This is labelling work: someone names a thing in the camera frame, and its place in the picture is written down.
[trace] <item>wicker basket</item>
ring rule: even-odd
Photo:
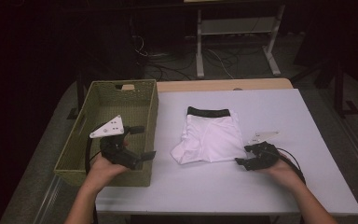
[[[156,80],[92,82],[54,173],[68,184],[80,186],[86,178],[84,157],[89,134],[117,115],[125,126],[145,126],[144,133],[127,136],[128,150],[137,154],[153,151],[157,113]],[[99,138],[94,139],[91,156],[100,150],[99,144]],[[118,175],[109,186],[147,187],[151,174],[152,161],[145,161],[139,170]]]

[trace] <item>white table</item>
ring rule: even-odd
[[[236,111],[244,144],[255,132],[279,131],[281,134],[268,142],[296,157],[308,187],[327,211],[335,216],[358,215],[358,203],[298,90],[160,92],[158,98],[157,154],[151,186],[105,188],[96,200],[98,211],[134,215],[298,213],[286,189],[267,175],[246,171],[235,161],[176,163],[170,151],[180,142],[186,109],[191,105]]]

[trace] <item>floor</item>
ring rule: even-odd
[[[203,40],[205,79],[274,78],[262,52],[267,35],[225,35]],[[138,49],[149,59],[145,78],[158,81],[196,79],[195,46],[189,37],[183,46],[170,49]],[[303,35],[279,35],[273,54],[281,77],[293,77],[306,67],[293,65]],[[313,85],[318,71],[294,83],[299,89],[322,137],[358,202],[358,115],[340,118],[334,111],[331,84],[324,90]],[[358,83],[344,79],[344,99],[358,108]],[[2,217],[1,223],[63,223],[77,188],[63,183],[51,172],[66,141],[73,120],[66,119],[76,107],[76,85],[62,96],[35,154]],[[100,214],[100,223],[126,223],[128,216]],[[279,217],[276,223],[298,223],[299,216]],[[358,216],[337,217],[339,223],[358,223]]]

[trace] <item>black cable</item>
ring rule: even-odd
[[[257,26],[257,24],[259,23],[259,21],[260,21],[260,17],[257,18],[257,21],[255,22],[254,26],[252,27],[251,31],[244,35],[244,38],[245,38],[245,39],[244,39],[243,41],[241,41],[242,44],[241,44],[240,47],[238,48],[237,52],[233,53],[234,55],[242,55],[242,54],[240,54],[240,52],[245,48],[246,38],[248,38],[248,37],[253,33],[253,31],[255,30],[255,27]]]
[[[277,149],[280,150],[280,151],[284,151],[284,152],[286,152],[287,154],[289,154],[289,155],[293,158],[293,160],[295,160],[295,162],[296,162],[296,164],[297,164],[297,167],[298,167],[298,170],[301,170],[300,164],[298,164],[298,161],[297,161],[296,158],[292,155],[292,153],[290,153],[290,152],[287,151],[287,150],[284,150],[283,148],[277,147]]]
[[[165,80],[166,78],[164,78],[163,76],[164,76],[164,74],[167,74],[167,72],[162,71],[162,69],[161,69],[161,68],[158,68],[158,67],[157,67],[157,69],[158,69],[158,71],[148,71],[148,72],[146,72],[146,73],[147,73],[149,76],[151,76],[152,78],[154,78],[156,81]],[[150,73],[157,73],[157,72],[159,72],[159,77],[154,77],[153,75],[150,74]]]
[[[295,173],[298,175],[298,177],[301,179],[301,181],[306,184],[305,181],[305,177],[303,175],[303,173],[301,172],[301,170],[299,170],[299,168],[297,168],[289,159],[287,159],[286,157],[284,157],[283,155],[276,155],[272,152],[266,151],[266,150],[260,150],[261,152],[267,153],[271,156],[277,157],[278,159],[281,159],[282,161],[286,162],[292,169],[293,171],[295,171]]]
[[[181,71],[178,71],[177,69],[173,69],[173,68],[169,68],[169,67],[166,67],[166,66],[163,66],[163,65],[159,65],[159,64],[156,64],[156,63],[151,63],[153,66],[155,67],[158,67],[158,68],[162,68],[162,69],[166,69],[166,70],[170,70],[170,71],[173,71],[173,72],[176,72],[176,73],[179,73],[181,74],[182,76],[186,77],[188,80],[192,80],[192,78],[190,77],[190,75],[187,75]]]
[[[164,68],[167,68],[167,69],[185,70],[185,69],[189,68],[189,67],[191,66],[191,64],[193,64],[193,62],[194,62],[194,57],[191,58],[191,61],[190,61],[189,64],[187,64],[186,66],[181,67],[181,68],[168,68],[168,67],[166,67],[166,66],[164,66],[164,65],[157,64],[158,62],[151,62],[151,64],[157,64],[158,66],[161,66],[161,67],[164,67]]]
[[[259,19],[260,19],[260,18],[257,18],[257,21],[255,22],[254,27],[253,27],[252,30],[249,32],[249,35],[250,35],[250,33],[255,29],[255,27],[257,26],[257,24],[258,24],[258,22],[259,22]],[[216,60],[216,59],[215,59],[215,56],[217,56],[218,59],[219,59],[218,62],[222,63],[221,65],[223,65],[223,68],[225,69],[225,71],[226,71],[226,73],[227,73],[227,70],[226,70],[227,68],[229,68],[229,67],[231,67],[232,65],[235,65],[235,64],[238,65],[238,63],[239,63],[239,61],[240,61],[239,55],[249,55],[249,54],[239,54],[239,53],[244,49],[244,46],[245,46],[245,41],[243,41],[242,46],[239,47],[239,49],[238,49],[237,52],[235,52],[235,53],[233,53],[233,52],[231,52],[231,51],[229,51],[229,50],[224,51],[224,50],[221,50],[221,49],[216,49],[216,50],[220,50],[220,51],[222,51],[222,52],[224,52],[224,53],[230,54],[230,56],[228,56],[228,57],[220,57],[220,56],[217,56],[217,54],[216,54],[216,55],[214,55],[214,56],[212,57],[212,60]],[[259,52],[259,51],[261,51],[261,50],[262,50],[262,48],[261,48],[261,49],[258,49],[258,50],[255,51],[255,52],[252,52],[252,53],[250,53],[250,54],[257,53],[257,52]],[[206,59],[206,61],[207,61],[209,64],[211,64],[211,65],[213,65],[213,66],[215,66],[215,67],[222,67],[220,64],[217,65],[217,64],[214,64],[214,63],[212,63],[212,62],[210,61],[210,59],[208,58],[209,52],[207,52],[207,53],[203,52],[202,54],[205,55],[205,59]],[[236,62],[230,61],[230,60],[229,60],[230,58],[235,58],[235,59],[236,59]]]
[[[244,53],[241,53],[241,51],[243,51],[244,49],[246,48],[246,44],[243,43],[238,49],[236,52],[232,52],[230,51],[229,49],[215,49],[215,50],[219,50],[219,51],[222,51],[222,52],[225,52],[226,54],[231,54],[231,55],[235,55],[235,56],[239,56],[239,55],[252,55],[252,54],[256,54],[260,51],[263,50],[262,47],[259,47],[257,48],[257,50],[254,50],[252,52],[244,52]]]
[[[215,66],[215,67],[219,67],[219,68],[222,68],[222,64],[221,63],[223,63],[224,65],[225,65],[225,68],[229,68],[229,67],[231,67],[231,66],[233,66],[233,65],[235,65],[236,63],[238,63],[238,61],[239,61],[239,58],[238,58],[238,56],[236,57],[236,63],[233,63],[232,61],[230,61],[228,58],[230,58],[230,57],[226,57],[226,58],[224,58],[224,57],[218,57],[217,59],[216,59],[216,55],[214,55],[214,54],[212,54],[209,50],[203,50],[202,51],[202,56],[204,56],[204,59],[210,64],[210,65],[212,65],[212,66]],[[211,60],[214,60],[214,61],[217,61],[217,62],[219,62],[219,64],[215,64],[215,63],[213,63]]]
[[[170,63],[175,62],[181,58],[184,58],[186,55],[193,53],[195,50],[193,47],[184,49],[183,52],[172,52],[167,53],[165,55],[150,55],[149,54],[149,61],[153,63]]]
[[[248,35],[245,36],[245,38],[247,38],[247,37],[250,36],[250,34],[253,32],[253,30],[255,29],[255,27],[257,26],[257,24],[259,23],[259,20],[260,20],[260,18],[257,18],[257,21],[255,22],[255,24],[254,24],[252,30],[248,33]],[[229,52],[229,53],[231,53],[232,55],[234,55],[234,56],[237,58],[237,63],[239,62],[239,57],[238,57],[239,55],[251,55],[251,54],[256,54],[256,53],[262,51],[263,48],[264,48],[264,47],[262,47],[262,48],[260,48],[260,49],[258,49],[258,50],[256,50],[256,51],[254,51],[254,52],[251,52],[251,53],[243,53],[243,54],[240,54],[240,52],[245,48],[245,45],[246,45],[245,43],[246,43],[246,41],[243,41],[243,44],[241,45],[241,47],[239,47],[239,49],[238,49],[237,52],[235,52],[235,53],[232,53],[232,52],[230,52],[229,50],[226,51],[226,53]],[[230,58],[230,57],[221,58],[221,60],[222,60],[222,62],[223,62],[224,60],[226,60],[226,59],[228,59],[228,58]],[[206,59],[211,65],[216,66],[216,67],[221,67],[220,65],[213,64],[208,58],[205,58],[205,59]],[[229,68],[229,67],[232,66],[232,65],[234,65],[234,63],[231,63],[231,65],[225,66],[225,68]]]
[[[99,150],[97,153],[95,153],[91,158],[89,158],[89,162],[92,161],[92,159],[94,159],[99,153],[101,152],[101,150]]]

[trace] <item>white underwear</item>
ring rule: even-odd
[[[179,164],[246,158],[238,115],[232,110],[189,107],[182,142],[171,155]]]

